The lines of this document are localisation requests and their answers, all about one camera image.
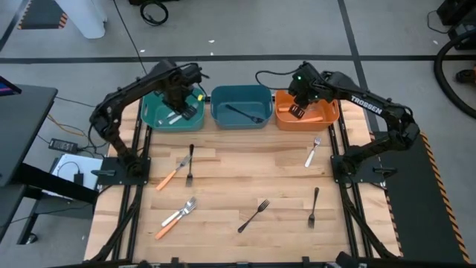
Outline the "green plastic bin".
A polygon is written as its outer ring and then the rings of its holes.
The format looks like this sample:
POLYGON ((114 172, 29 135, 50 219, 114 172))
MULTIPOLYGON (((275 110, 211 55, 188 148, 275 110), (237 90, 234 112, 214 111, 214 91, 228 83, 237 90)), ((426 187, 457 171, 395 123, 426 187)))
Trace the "green plastic bin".
POLYGON ((149 127, 159 132, 178 133, 198 131, 204 125, 205 97, 206 93, 202 89, 195 88, 192 94, 186 98, 186 101, 189 105, 197 103, 198 112, 190 120, 185 120, 183 118, 176 123, 169 125, 168 122, 177 115, 166 119, 167 115, 171 113, 172 110, 162 102, 163 95, 156 92, 149 93, 143 97, 141 119, 149 127), (164 120, 162 125, 158 124, 158 120, 160 119, 164 120))

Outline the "black desk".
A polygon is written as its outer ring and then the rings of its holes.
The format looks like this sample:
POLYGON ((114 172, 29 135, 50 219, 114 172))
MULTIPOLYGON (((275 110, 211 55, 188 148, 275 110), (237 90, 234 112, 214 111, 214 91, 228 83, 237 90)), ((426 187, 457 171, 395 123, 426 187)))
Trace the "black desk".
POLYGON ((20 85, 18 95, 0 97, 0 243, 25 197, 43 191, 94 205, 98 192, 24 163, 58 90, 20 85))

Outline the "white box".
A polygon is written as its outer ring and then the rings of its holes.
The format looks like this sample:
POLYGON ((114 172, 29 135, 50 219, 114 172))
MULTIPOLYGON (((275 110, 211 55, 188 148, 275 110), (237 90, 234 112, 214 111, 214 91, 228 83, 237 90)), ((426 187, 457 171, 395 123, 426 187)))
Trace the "white box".
POLYGON ((75 174, 81 173, 83 175, 83 186, 96 190, 97 176, 92 171, 99 170, 102 162, 102 159, 63 154, 57 163, 54 164, 51 173, 70 182, 74 182, 75 174))

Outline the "dark teal plastic bin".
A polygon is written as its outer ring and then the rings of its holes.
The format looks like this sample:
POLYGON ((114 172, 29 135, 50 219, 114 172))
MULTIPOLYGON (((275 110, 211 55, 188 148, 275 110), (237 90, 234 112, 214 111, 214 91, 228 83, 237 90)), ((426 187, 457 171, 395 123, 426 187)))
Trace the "dark teal plastic bin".
POLYGON ((262 129, 274 111, 271 91, 260 85, 217 86, 210 96, 210 113, 222 130, 262 129), (264 122, 255 124, 249 118, 225 107, 226 104, 264 122))

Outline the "black mat with hazard stripes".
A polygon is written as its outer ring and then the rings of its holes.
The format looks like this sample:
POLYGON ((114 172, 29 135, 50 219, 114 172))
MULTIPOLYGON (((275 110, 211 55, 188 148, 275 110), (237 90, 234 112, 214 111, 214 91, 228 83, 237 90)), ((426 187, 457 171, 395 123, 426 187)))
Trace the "black mat with hazard stripes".
POLYGON ((460 233, 427 135, 421 133, 410 150, 379 156, 396 173, 386 179, 386 196, 402 258, 468 264, 460 233))

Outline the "orange plastic bin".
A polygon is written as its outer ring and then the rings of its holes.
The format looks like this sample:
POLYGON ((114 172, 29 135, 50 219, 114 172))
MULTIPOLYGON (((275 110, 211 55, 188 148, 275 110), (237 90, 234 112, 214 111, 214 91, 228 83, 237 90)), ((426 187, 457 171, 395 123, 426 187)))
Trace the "orange plastic bin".
POLYGON ((294 98, 287 92, 279 91, 275 93, 275 118, 276 125, 280 130, 285 131, 322 131, 339 119, 338 102, 336 100, 327 103, 325 100, 320 100, 317 103, 311 103, 305 109, 304 118, 323 117, 321 122, 314 123, 297 123, 298 120, 293 115, 287 112, 278 112, 278 108, 291 106, 294 104, 294 98))

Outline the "small dark hazard-striped mat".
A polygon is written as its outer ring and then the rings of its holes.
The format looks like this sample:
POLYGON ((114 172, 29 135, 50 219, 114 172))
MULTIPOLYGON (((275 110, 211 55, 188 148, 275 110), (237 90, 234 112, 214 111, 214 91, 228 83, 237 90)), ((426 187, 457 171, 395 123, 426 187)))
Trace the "small dark hazard-striped mat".
POLYGON ((29 0, 19 20, 19 30, 62 29, 68 16, 55 0, 29 0))

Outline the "black and red caster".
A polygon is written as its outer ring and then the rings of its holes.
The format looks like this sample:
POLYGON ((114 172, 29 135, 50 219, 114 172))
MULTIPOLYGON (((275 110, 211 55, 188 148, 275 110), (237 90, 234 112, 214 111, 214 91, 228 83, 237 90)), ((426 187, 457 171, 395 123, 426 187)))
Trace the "black and red caster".
POLYGON ((476 66, 472 69, 463 69, 456 73, 454 80, 458 83, 476 83, 476 66))

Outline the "black fork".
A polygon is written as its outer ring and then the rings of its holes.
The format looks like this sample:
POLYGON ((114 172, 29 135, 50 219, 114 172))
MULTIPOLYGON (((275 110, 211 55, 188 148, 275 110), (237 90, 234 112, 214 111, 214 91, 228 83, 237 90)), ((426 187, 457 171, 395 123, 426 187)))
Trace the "black fork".
POLYGON ((269 200, 264 200, 258 207, 257 207, 257 211, 245 222, 243 223, 238 229, 237 231, 239 233, 242 233, 245 228, 247 227, 247 225, 260 213, 260 212, 263 212, 267 207, 268 205, 270 204, 270 201, 269 200))
POLYGON ((189 155, 190 155, 190 159, 189 159, 189 172, 188 172, 188 175, 187 175, 187 179, 186 179, 186 184, 185 186, 186 187, 191 187, 192 186, 192 183, 193 183, 193 173, 192 173, 192 164, 193 164, 193 152, 194 152, 194 144, 191 144, 189 146, 189 155))
POLYGON ((317 199, 318 199, 318 195, 319 195, 319 191, 320 191, 320 188, 319 187, 316 187, 314 189, 314 197, 313 197, 313 205, 312 205, 312 211, 308 217, 308 227, 310 229, 313 229, 315 227, 315 207, 316 207, 316 204, 317 204, 317 199))
POLYGON ((258 118, 258 117, 255 117, 253 115, 248 115, 240 110, 238 110, 237 108, 234 108, 232 107, 231 105, 229 104, 226 104, 225 107, 231 111, 234 111, 234 112, 237 112, 241 115, 244 115, 245 117, 249 118, 251 121, 253 121, 255 124, 261 124, 262 122, 264 122, 264 120, 262 118, 258 118))

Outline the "laptop screen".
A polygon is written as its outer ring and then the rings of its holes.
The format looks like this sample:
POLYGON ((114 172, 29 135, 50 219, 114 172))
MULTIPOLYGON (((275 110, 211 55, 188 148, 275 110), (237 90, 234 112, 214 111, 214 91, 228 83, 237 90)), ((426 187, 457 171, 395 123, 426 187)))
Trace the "laptop screen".
POLYGON ((0 97, 8 95, 20 95, 22 90, 10 81, 0 76, 0 97))

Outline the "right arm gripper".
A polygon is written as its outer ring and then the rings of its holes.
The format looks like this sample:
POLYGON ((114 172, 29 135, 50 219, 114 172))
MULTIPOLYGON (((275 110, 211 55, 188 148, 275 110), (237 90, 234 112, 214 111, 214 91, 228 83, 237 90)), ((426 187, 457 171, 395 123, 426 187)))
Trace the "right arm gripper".
POLYGON ((289 113, 297 119, 305 115, 308 105, 327 99, 327 87, 324 76, 311 63, 304 61, 292 75, 288 93, 294 97, 295 104, 289 107, 289 113))

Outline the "black aluminium table frame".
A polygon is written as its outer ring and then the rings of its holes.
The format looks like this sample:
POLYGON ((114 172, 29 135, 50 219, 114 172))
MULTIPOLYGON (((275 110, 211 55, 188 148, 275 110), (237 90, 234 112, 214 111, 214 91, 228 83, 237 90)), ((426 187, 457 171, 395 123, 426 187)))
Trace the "black aluminium table frame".
POLYGON ((115 186, 98 198, 85 253, 86 268, 302 268, 334 261, 349 252, 351 242, 334 182, 330 158, 342 153, 338 125, 318 133, 321 144, 311 165, 304 167, 315 134, 286 132, 274 122, 261 130, 221 130, 207 115, 198 132, 142 133, 141 152, 151 158, 149 181, 143 187, 138 218, 119 240, 119 253, 105 261, 95 256, 118 225, 120 206, 130 203, 115 186), (193 183, 186 187, 189 162, 161 190, 155 187, 189 155, 194 144, 193 183), (320 188, 315 227, 308 227, 314 189, 320 188), (160 240, 161 223, 191 198, 196 207, 160 240), (270 204, 242 233, 245 223, 264 201, 270 204))

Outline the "white pillar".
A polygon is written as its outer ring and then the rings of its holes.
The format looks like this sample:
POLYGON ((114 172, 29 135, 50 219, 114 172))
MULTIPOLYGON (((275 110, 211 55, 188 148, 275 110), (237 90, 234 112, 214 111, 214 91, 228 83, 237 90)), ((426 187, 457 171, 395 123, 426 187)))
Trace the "white pillar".
POLYGON ((108 17, 98 0, 54 0, 86 39, 105 36, 108 17))

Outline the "black power brick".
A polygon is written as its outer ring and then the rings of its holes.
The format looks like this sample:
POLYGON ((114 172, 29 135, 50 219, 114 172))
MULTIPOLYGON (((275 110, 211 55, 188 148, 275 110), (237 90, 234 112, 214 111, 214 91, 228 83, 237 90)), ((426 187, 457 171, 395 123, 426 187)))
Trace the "black power brick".
POLYGON ((70 141, 63 141, 57 138, 52 138, 48 144, 48 148, 64 153, 76 154, 78 151, 78 144, 70 141))

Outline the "black equipment case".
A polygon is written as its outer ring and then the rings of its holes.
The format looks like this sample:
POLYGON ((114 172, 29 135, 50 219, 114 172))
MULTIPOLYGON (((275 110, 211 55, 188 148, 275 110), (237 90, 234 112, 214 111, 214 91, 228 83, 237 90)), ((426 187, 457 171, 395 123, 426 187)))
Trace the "black equipment case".
POLYGON ((476 30, 476 0, 444 0, 437 15, 445 26, 450 26, 450 40, 476 30))

